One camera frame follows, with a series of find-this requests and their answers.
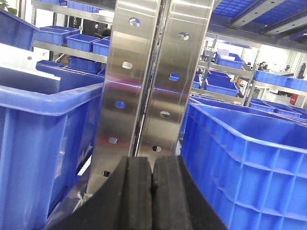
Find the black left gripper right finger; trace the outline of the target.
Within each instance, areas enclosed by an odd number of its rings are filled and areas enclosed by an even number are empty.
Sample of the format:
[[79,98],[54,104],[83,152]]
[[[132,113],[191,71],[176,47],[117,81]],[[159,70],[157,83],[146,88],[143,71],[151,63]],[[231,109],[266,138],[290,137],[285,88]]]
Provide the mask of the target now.
[[195,184],[183,157],[164,156],[153,168],[154,230],[225,230]]

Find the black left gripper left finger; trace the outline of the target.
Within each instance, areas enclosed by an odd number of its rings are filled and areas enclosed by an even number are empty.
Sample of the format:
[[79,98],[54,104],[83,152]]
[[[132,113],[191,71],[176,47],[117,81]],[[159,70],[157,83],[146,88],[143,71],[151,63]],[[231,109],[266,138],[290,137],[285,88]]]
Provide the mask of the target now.
[[146,157],[123,157],[98,191],[53,230],[152,229],[152,171]]

